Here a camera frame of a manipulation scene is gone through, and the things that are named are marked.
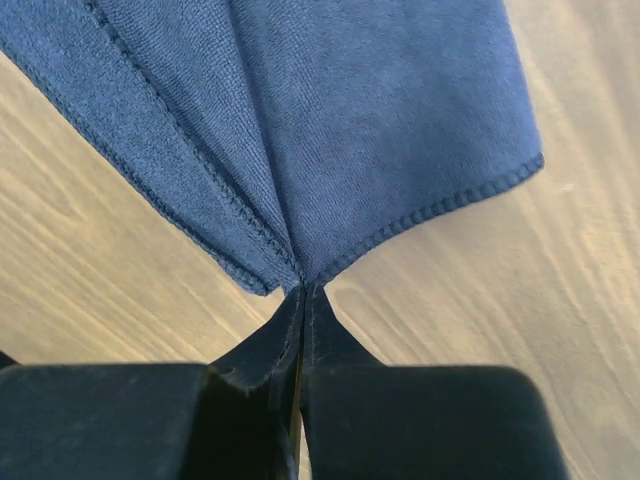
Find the dark blue towel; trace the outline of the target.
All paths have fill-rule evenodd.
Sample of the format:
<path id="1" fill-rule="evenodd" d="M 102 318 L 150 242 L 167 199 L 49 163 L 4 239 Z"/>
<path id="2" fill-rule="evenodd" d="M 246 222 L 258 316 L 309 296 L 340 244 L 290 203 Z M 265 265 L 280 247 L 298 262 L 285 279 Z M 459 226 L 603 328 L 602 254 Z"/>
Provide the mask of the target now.
<path id="1" fill-rule="evenodd" d="M 1 48 L 259 295 L 544 164 L 500 1 L 5 1 Z"/>

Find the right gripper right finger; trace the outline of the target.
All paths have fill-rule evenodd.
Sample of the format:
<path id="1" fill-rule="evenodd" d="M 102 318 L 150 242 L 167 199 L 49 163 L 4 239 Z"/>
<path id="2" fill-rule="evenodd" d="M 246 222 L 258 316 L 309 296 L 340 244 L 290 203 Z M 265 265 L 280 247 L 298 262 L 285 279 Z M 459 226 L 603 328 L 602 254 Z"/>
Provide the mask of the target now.
<path id="1" fill-rule="evenodd" d="M 305 292 L 301 411 L 316 479 L 565 479 L 545 403 L 504 366 L 387 366 Z"/>

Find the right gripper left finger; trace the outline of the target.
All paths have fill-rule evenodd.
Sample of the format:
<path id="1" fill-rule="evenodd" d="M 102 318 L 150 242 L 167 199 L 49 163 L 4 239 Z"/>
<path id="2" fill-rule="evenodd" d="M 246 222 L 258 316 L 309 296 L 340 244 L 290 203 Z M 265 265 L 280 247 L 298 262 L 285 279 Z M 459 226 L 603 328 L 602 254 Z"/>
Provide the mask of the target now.
<path id="1" fill-rule="evenodd" d="M 210 364 L 1 358 L 5 479 L 294 479 L 305 291 Z"/>

